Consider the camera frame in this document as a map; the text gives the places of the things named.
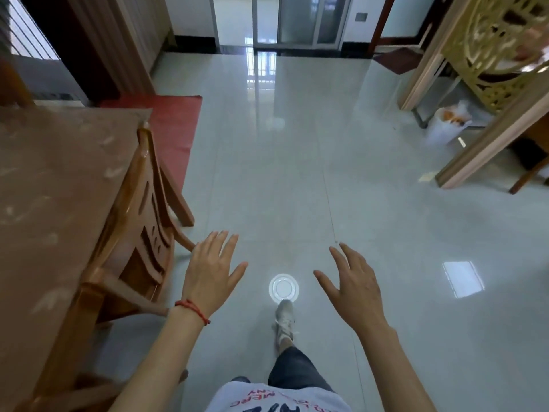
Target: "white circle on floor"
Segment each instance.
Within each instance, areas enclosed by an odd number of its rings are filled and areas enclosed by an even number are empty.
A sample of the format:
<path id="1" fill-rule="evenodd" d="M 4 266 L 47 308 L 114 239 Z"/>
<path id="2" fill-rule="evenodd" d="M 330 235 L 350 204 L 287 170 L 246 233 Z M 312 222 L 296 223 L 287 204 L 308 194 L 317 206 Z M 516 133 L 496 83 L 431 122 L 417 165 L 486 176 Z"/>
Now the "white circle on floor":
<path id="1" fill-rule="evenodd" d="M 284 273 L 276 275 L 269 284 L 269 295 L 278 304 L 282 299 L 289 299 L 292 302 L 298 298 L 298 282 Z"/>

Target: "dark shorts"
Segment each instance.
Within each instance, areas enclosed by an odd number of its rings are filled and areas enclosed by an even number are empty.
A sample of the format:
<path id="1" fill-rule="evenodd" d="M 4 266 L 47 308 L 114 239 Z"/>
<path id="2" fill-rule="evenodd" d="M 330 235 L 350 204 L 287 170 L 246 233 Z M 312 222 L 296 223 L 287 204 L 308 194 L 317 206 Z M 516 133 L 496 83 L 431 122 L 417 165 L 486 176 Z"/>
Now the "dark shorts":
<path id="1" fill-rule="evenodd" d="M 235 377 L 232 382 L 251 383 L 247 377 Z M 280 354 L 269 375 L 269 386 L 280 389 L 303 389 L 319 387 L 333 392 L 333 389 L 316 370 L 309 358 L 296 347 L 288 347 Z"/>

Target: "red string bracelet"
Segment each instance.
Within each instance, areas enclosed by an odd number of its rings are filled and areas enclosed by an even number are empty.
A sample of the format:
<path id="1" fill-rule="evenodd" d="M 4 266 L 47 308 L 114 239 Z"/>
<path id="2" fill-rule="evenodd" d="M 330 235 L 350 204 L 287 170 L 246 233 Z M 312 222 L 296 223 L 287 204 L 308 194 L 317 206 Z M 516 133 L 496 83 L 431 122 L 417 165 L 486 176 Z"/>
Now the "red string bracelet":
<path id="1" fill-rule="evenodd" d="M 196 314 L 204 321 L 204 326 L 211 324 L 211 321 L 204 316 L 200 309 L 195 304 L 193 304 L 190 299 L 178 300 L 175 302 L 175 306 L 183 306 L 184 308 L 195 311 Z"/>

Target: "decorative lattice panel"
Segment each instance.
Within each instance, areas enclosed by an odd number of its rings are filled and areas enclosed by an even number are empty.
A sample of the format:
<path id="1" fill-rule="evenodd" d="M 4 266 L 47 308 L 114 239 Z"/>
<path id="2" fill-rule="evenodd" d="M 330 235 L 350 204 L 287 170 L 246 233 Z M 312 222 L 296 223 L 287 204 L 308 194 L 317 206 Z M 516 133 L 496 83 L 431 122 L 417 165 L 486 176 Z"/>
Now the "decorative lattice panel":
<path id="1" fill-rule="evenodd" d="M 498 112 L 549 68 L 549 0 L 472 0 L 443 55 Z"/>

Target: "sliding glass door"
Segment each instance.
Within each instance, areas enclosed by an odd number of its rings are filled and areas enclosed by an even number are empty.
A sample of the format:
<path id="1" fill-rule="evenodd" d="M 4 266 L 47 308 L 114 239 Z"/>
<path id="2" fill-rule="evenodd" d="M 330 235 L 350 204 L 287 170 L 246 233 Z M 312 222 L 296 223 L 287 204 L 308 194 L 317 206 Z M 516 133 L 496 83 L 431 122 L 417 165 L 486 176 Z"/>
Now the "sliding glass door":
<path id="1" fill-rule="evenodd" d="M 337 49 L 350 0 L 252 0 L 254 47 Z"/>

